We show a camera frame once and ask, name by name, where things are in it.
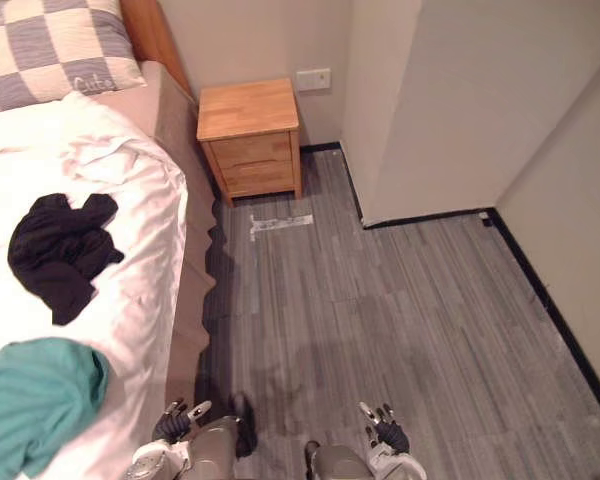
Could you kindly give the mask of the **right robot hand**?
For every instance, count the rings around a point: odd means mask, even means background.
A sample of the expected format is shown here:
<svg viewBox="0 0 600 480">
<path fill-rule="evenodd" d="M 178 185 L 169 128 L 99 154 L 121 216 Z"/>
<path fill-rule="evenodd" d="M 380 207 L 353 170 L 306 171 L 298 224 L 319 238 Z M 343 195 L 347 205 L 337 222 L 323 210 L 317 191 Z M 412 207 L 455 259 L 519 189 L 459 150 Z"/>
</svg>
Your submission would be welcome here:
<svg viewBox="0 0 600 480">
<path fill-rule="evenodd" d="M 409 438 L 396 421 L 394 410 L 388 403 L 383 403 L 381 407 L 373 409 L 365 402 L 360 401 L 358 407 L 367 422 L 365 432 L 372 447 L 383 443 L 396 454 L 410 452 Z"/>
</svg>

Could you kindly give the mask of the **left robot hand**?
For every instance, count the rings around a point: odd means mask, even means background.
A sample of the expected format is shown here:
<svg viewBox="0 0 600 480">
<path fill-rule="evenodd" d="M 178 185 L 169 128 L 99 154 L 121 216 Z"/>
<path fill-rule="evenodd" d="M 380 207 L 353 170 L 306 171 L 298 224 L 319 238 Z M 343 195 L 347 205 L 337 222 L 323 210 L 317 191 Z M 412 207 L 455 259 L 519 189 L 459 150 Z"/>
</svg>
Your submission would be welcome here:
<svg viewBox="0 0 600 480">
<path fill-rule="evenodd" d="M 156 422 L 152 440 L 164 440 L 169 444 L 177 443 L 191 431 L 192 424 L 204 416 L 211 407 L 212 402 L 206 400 L 189 409 L 182 397 L 177 398 L 166 407 Z"/>
</svg>

